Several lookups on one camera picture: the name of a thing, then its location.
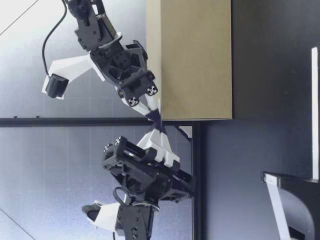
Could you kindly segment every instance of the white object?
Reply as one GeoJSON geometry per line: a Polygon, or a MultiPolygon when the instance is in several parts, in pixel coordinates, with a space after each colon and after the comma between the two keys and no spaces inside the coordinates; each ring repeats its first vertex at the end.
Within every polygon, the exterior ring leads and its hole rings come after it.
{"type": "Polygon", "coordinates": [[[291,240],[284,207],[282,205],[279,188],[277,186],[278,179],[276,176],[267,173],[265,173],[264,177],[268,187],[280,240],[291,240]]]}
{"type": "MultiPolygon", "coordinates": [[[[52,62],[51,67],[48,71],[49,75],[59,75],[65,79],[68,79],[69,83],[71,83],[77,77],[92,68],[92,63],[88,60],[88,58],[90,58],[90,56],[85,55],[55,60],[52,62]]],[[[42,92],[44,94],[47,94],[46,88],[48,86],[48,83],[49,77],[46,76],[42,86],[42,92]]],[[[64,96],[57,97],[57,99],[64,99],[64,96]]]]}
{"type": "Polygon", "coordinates": [[[192,139],[192,126],[180,126],[179,129],[184,131],[188,138],[192,139]]]}
{"type": "Polygon", "coordinates": [[[94,201],[94,203],[101,207],[100,211],[95,221],[92,221],[90,218],[88,218],[88,220],[98,228],[114,232],[120,204],[118,202],[112,204],[104,204],[97,200],[94,201]]]}
{"type": "Polygon", "coordinates": [[[144,135],[137,146],[145,150],[148,148],[156,149],[155,160],[160,163],[164,159],[164,165],[168,168],[174,165],[174,160],[180,162],[180,158],[171,150],[168,136],[158,129],[153,129],[144,135]]]}
{"type": "Polygon", "coordinates": [[[319,180],[319,106],[318,106],[318,48],[311,50],[312,64],[312,178],[319,180]]]}

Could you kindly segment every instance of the black metal frame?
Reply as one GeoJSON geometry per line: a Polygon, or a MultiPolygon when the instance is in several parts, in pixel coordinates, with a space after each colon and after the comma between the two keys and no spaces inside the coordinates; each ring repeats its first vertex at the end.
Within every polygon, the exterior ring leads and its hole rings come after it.
{"type": "MultiPolygon", "coordinates": [[[[0,118],[0,128],[17,127],[90,127],[90,126],[149,126],[153,122],[140,117],[112,118],[0,118]]],[[[192,175],[196,177],[192,200],[192,239],[204,240],[203,194],[205,175],[203,164],[203,121],[163,121],[166,126],[192,126],[192,175]]]]}

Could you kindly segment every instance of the cardboard box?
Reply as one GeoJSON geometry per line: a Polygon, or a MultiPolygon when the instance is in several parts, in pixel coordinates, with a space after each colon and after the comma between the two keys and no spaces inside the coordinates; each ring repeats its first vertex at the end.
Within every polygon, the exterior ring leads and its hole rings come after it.
{"type": "Polygon", "coordinates": [[[146,29],[162,118],[231,119],[230,0],[146,0],[146,29]]]}

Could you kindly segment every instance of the wire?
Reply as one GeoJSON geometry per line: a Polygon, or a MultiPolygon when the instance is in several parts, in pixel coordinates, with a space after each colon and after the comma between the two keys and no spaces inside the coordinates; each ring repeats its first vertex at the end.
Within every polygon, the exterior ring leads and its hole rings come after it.
{"type": "Polygon", "coordinates": [[[121,198],[119,197],[117,190],[121,190],[122,192],[124,192],[126,194],[127,198],[131,199],[128,191],[121,186],[118,186],[113,190],[113,196],[114,196],[115,200],[117,200],[117,202],[120,203],[120,205],[125,205],[124,201],[122,201],[121,198]]]}
{"type": "Polygon", "coordinates": [[[7,26],[1,33],[0,36],[2,34],[4,34],[13,24],[15,24],[16,21],[19,20],[19,18],[21,18],[27,11],[29,11],[30,8],[32,8],[37,2],[39,2],[39,0],[36,0],[34,3],[32,3],[20,16],[18,16],[12,23],[9,24],[9,26],[7,26]]]}
{"type": "Polygon", "coordinates": [[[22,226],[20,226],[9,214],[7,214],[4,210],[0,208],[0,212],[2,212],[8,219],[10,219],[15,225],[17,225],[25,234],[27,234],[32,240],[36,240],[30,233],[28,233],[22,226]]]}
{"type": "Polygon", "coordinates": [[[60,25],[60,23],[65,19],[66,15],[67,15],[67,5],[65,0],[61,0],[61,2],[63,3],[64,6],[64,14],[61,17],[61,19],[57,22],[57,24],[51,29],[51,31],[49,32],[49,34],[46,36],[43,45],[42,45],[42,61],[43,61],[43,65],[44,65],[44,70],[45,73],[49,76],[48,73],[48,68],[47,68],[47,63],[46,63],[46,58],[45,58],[45,48],[46,48],[46,44],[48,39],[50,38],[51,34],[56,30],[56,28],[60,25]]]}

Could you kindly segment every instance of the black cable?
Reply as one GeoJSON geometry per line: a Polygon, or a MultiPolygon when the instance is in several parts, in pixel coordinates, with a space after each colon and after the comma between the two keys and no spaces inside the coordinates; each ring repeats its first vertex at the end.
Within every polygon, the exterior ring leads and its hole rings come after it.
{"type": "Polygon", "coordinates": [[[17,225],[25,234],[27,234],[32,240],[36,240],[30,233],[28,233],[22,226],[20,226],[9,214],[7,214],[4,210],[0,208],[0,212],[2,212],[8,219],[10,219],[15,225],[17,225]]]}
{"type": "Polygon", "coordinates": [[[121,190],[122,192],[124,192],[124,193],[126,194],[126,197],[127,197],[127,198],[130,198],[130,199],[131,199],[128,191],[127,191],[126,189],[124,189],[123,187],[121,187],[121,186],[118,186],[118,187],[116,187],[116,188],[113,190],[113,196],[114,196],[115,200],[117,200],[117,202],[118,202],[120,205],[125,205],[124,201],[122,201],[121,198],[118,196],[117,190],[121,190]]]}
{"type": "Polygon", "coordinates": [[[49,76],[48,73],[48,69],[47,69],[47,63],[46,63],[46,58],[45,58],[45,48],[46,48],[46,44],[48,39],[50,38],[51,34],[56,30],[56,28],[60,25],[60,23],[65,19],[66,15],[67,15],[67,5],[65,0],[61,0],[64,6],[64,14],[61,17],[61,19],[57,22],[57,24],[51,29],[51,31],[49,32],[49,34],[46,36],[43,45],[42,45],[42,61],[43,61],[43,65],[44,65],[44,70],[45,73],[49,76]]]}

